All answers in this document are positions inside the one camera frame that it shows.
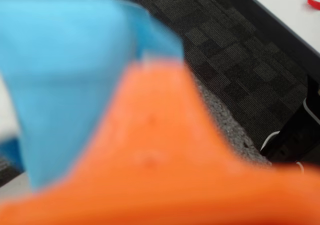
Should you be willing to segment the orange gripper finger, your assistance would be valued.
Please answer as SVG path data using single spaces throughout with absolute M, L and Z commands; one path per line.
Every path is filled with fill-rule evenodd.
M 320 171 L 255 166 L 209 117 L 188 68 L 134 63 L 62 181 L 6 201 L 3 225 L 317 225 Z

